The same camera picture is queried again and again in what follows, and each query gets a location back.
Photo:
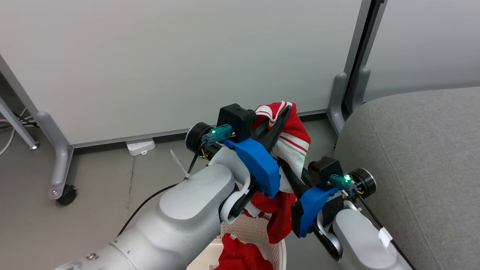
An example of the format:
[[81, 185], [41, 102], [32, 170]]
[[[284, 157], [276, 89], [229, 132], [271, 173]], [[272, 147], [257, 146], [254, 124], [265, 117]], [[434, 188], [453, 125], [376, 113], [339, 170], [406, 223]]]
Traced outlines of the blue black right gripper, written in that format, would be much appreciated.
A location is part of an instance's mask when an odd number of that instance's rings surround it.
[[357, 168], [343, 174], [330, 176], [329, 183], [334, 186], [331, 190], [322, 190], [314, 185], [311, 173], [302, 169], [298, 177], [290, 165], [283, 159], [278, 164], [286, 176], [297, 201], [291, 206], [292, 229], [298, 238], [331, 224], [334, 217], [344, 207], [345, 201], [355, 203], [358, 199], [365, 199], [377, 191], [377, 182], [365, 169]]

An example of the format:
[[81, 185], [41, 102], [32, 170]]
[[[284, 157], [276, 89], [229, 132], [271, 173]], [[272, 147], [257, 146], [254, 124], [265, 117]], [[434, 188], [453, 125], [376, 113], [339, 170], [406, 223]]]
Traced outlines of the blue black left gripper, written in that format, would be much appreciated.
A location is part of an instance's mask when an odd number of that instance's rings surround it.
[[291, 113], [291, 105], [278, 114], [277, 120], [269, 130], [269, 120], [259, 121], [250, 135], [235, 142], [233, 127], [223, 124], [212, 127], [204, 122], [195, 124], [187, 132], [186, 147], [197, 157], [211, 161], [222, 147], [233, 150], [256, 181], [257, 190], [274, 198], [280, 189], [280, 172], [276, 160], [271, 156]]

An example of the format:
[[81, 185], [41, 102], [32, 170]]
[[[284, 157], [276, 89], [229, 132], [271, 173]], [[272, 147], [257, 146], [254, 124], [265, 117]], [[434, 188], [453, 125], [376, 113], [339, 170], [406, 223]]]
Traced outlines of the red white striped garment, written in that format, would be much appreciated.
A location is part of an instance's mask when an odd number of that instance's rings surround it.
[[[292, 172], [298, 178], [301, 178], [305, 158], [311, 143], [311, 137], [297, 115], [296, 104], [281, 101], [260, 105], [255, 110], [257, 122], [254, 124], [254, 127], [257, 127], [260, 122], [266, 120], [268, 123], [267, 129], [270, 130], [277, 120], [279, 120], [279, 115], [281, 115], [288, 106], [290, 106], [290, 115], [286, 120], [286, 124], [282, 129], [271, 155], [286, 161]], [[261, 218], [264, 214], [270, 214], [266, 232], [269, 243], [274, 245], [285, 239], [293, 230], [290, 208], [296, 200], [296, 196], [283, 169], [280, 169], [280, 188], [275, 197], [269, 198], [260, 192], [256, 192], [244, 211], [245, 214], [251, 218]]]

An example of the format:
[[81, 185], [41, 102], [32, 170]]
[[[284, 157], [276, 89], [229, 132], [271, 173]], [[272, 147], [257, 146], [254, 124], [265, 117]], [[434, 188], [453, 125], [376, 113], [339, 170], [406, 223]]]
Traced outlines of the white perforated laundry basket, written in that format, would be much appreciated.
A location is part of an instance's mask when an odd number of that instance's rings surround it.
[[218, 267], [218, 258], [223, 251], [222, 238], [231, 234], [242, 243], [254, 244], [259, 248], [264, 259], [269, 260], [274, 270], [286, 270], [287, 251], [284, 240], [278, 244], [270, 244], [266, 232], [269, 216], [250, 218], [241, 214], [233, 224], [221, 224], [220, 234], [190, 263], [186, 270], [214, 270]]

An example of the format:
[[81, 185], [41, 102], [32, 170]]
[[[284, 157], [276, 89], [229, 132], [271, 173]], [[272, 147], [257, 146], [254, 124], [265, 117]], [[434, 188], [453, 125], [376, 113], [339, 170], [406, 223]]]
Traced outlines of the plain red garment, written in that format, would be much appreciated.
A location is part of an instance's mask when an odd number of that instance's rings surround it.
[[222, 237], [223, 250], [214, 270], [274, 270], [255, 244], [243, 243], [232, 234]]

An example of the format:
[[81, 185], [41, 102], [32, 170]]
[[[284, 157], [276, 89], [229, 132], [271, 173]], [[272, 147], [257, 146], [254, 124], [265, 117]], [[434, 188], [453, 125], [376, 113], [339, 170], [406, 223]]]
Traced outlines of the white partition panel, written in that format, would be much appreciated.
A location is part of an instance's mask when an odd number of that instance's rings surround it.
[[0, 0], [0, 56], [67, 141], [216, 124], [221, 107], [327, 109], [362, 0]]

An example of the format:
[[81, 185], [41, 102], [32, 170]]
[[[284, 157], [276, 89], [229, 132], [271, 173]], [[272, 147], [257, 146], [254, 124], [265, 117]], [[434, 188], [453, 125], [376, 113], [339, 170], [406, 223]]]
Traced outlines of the grey fabric sofa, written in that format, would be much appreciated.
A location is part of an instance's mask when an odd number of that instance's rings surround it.
[[480, 270], [480, 87], [395, 94], [349, 116], [334, 152], [417, 270]]

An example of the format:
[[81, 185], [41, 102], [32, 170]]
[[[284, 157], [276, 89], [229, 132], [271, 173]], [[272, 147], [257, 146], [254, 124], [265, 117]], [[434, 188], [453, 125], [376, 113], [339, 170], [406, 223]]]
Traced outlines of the white power strip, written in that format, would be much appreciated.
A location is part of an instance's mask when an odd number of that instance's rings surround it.
[[156, 147], [153, 138], [144, 138], [137, 140], [130, 140], [126, 142], [127, 150], [131, 156], [146, 155], [149, 151]]

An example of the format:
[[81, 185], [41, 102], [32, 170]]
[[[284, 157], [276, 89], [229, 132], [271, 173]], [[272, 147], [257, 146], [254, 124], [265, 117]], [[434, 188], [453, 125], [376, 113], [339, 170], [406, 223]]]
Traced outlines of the grey partition foot with caster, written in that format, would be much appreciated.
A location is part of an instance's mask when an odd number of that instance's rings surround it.
[[74, 149], [49, 113], [38, 112], [36, 121], [54, 149], [55, 160], [49, 199], [61, 206], [70, 205], [78, 195], [77, 188], [73, 184], [67, 183]]

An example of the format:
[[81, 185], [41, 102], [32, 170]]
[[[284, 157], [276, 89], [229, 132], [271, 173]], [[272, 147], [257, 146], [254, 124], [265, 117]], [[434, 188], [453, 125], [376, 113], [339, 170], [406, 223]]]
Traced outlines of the grey metal table leg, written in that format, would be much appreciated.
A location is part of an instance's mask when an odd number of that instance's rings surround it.
[[31, 137], [29, 132], [27, 132], [26, 128], [22, 124], [21, 122], [22, 117], [20, 116], [17, 117], [1, 97], [0, 97], [0, 113], [3, 116], [5, 116], [5, 120], [10, 123], [10, 125], [14, 129], [14, 132], [17, 132], [20, 135], [20, 137], [22, 137], [25, 143], [29, 146], [29, 150], [34, 150], [39, 147], [40, 144], [36, 142], [33, 139], [33, 137]]

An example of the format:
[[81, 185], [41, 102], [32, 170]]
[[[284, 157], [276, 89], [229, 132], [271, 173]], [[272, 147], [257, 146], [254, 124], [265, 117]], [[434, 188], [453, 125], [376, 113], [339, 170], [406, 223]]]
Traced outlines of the grey partition post with feet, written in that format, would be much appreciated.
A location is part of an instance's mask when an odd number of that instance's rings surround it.
[[337, 135], [346, 117], [363, 104], [371, 69], [366, 66], [388, 0], [361, 0], [343, 72], [334, 78], [326, 114]]

